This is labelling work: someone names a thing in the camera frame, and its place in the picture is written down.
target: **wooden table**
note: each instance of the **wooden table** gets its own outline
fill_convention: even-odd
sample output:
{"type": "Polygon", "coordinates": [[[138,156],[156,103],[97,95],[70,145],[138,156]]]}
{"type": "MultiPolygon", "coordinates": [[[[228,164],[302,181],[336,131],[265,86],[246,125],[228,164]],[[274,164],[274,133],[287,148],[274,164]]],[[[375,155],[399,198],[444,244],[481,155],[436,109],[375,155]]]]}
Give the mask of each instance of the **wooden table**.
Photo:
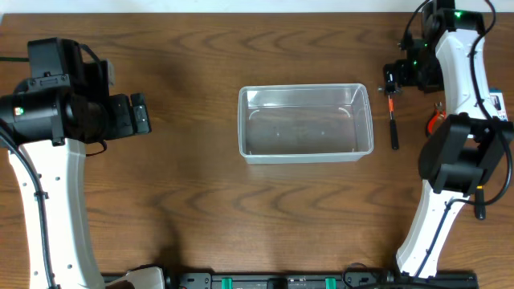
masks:
{"type": "MultiPolygon", "coordinates": [[[[88,158],[85,192],[102,272],[160,262],[175,270],[342,271],[387,267],[421,195],[424,125],[443,94],[407,88],[396,99],[401,149],[391,150],[381,70],[401,57],[410,14],[6,15],[0,55],[26,56],[27,41],[86,43],[116,68],[112,94],[144,92],[153,132],[111,141],[88,158]],[[247,85],[363,83],[375,149],[355,163],[247,165],[239,155],[237,105],[247,85]]],[[[514,112],[514,15],[487,38],[487,77],[514,112]]],[[[414,25],[418,33],[418,22],[414,25]]],[[[30,76],[0,63],[0,93],[30,76]]],[[[98,148],[92,145],[91,151],[98,148]]],[[[0,153],[0,287],[28,288],[22,201],[0,153]]],[[[498,167],[487,185],[504,180],[498,167]]],[[[514,275],[514,192],[488,208],[466,207],[440,269],[474,270],[483,288],[514,275]]]]}

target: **green connector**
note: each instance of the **green connector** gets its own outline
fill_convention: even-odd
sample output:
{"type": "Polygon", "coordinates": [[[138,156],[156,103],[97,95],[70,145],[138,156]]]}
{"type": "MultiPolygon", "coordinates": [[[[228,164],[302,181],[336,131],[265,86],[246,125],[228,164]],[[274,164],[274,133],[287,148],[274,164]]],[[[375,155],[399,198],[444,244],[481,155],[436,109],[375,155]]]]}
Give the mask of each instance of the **green connector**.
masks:
{"type": "Polygon", "coordinates": [[[336,289],[336,279],[335,278],[326,278],[324,280],[326,284],[326,289],[336,289]]]}
{"type": "Polygon", "coordinates": [[[222,278],[222,289],[232,289],[232,278],[222,278]]]}

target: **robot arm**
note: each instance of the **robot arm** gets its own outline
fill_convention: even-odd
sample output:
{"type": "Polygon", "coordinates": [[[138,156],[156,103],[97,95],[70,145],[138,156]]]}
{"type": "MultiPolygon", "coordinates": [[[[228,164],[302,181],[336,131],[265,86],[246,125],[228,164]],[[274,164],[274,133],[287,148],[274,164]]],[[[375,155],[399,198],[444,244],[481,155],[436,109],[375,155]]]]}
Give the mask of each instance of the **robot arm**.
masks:
{"type": "MultiPolygon", "coordinates": [[[[404,39],[411,43],[406,47],[408,60],[386,65],[384,72],[386,81],[393,75],[398,86],[418,85],[425,92],[444,88],[446,95],[449,116],[422,150],[422,198],[396,254],[400,273],[429,278],[437,273],[441,249],[464,205],[453,200],[467,201],[477,188],[481,192],[504,153],[497,133],[510,141],[512,123],[498,124],[501,132],[492,132],[477,105],[469,57],[474,41],[484,33],[481,14],[456,10],[453,1],[434,0],[424,7],[422,26],[423,40],[404,39]],[[467,138],[474,138],[478,148],[466,147],[467,138]]],[[[475,74],[483,105],[494,117],[498,112],[489,97],[483,43],[475,49],[475,74]]]]}
{"type": "MultiPolygon", "coordinates": [[[[83,63],[82,48],[92,54],[67,39],[30,42],[32,78],[13,95],[0,98],[2,135],[9,134],[4,141],[18,147],[44,192],[43,200],[35,195],[26,167],[10,153],[22,194],[34,289],[49,288],[52,282],[51,289],[105,288],[89,237],[85,145],[151,132],[144,96],[132,95],[132,105],[125,95],[109,96],[109,63],[94,54],[94,63],[83,63]],[[43,215],[40,202],[46,206],[43,215]]],[[[145,282],[136,289],[164,287],[164,274],[157,267],[130,272],[120,282],[134,278],[145,282]]]]}

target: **orange part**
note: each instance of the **orange part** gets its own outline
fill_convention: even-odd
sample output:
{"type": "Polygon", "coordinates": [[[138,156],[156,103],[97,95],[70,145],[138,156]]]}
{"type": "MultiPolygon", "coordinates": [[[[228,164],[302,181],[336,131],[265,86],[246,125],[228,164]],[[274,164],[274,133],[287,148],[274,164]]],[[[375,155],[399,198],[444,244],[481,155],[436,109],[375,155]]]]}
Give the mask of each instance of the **orange part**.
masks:
{"type": "Polygon", "coordinates": [[[394,112],[393,99],[389,99],[389,111],[394,112]]]}
{"type": "Polygon", "coordinates": [[[430,134],[432,134],[432,131],[434,130],[434,124],[435,124],[435,122],[437,121],[437,119],[439,118],[439,116],[440,116],[440,115],[441,115],[441,114],[440,114],[439,112],[436,112],[436,113],[435,113],[435,116],[434,116],[434,117],[432,117],[432,119],[431,119],[431,120],[430,120],[430,122],[428,123],[428,127],[427,127],[427,129],[428,129],[428,132],[429,132],[430,134]]]}

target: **transparent bin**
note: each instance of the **transparent bin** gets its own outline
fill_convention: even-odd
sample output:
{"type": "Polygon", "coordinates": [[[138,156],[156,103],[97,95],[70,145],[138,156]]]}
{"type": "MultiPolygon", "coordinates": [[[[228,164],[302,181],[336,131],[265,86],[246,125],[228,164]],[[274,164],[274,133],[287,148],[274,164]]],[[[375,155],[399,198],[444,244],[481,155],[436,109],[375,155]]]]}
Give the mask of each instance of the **transparent bin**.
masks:
{"type": "Polygon", "coordinates": [[[239,151],[248,164],[357,161],[373,151],[362,84],[244,87],[239,151]]]}

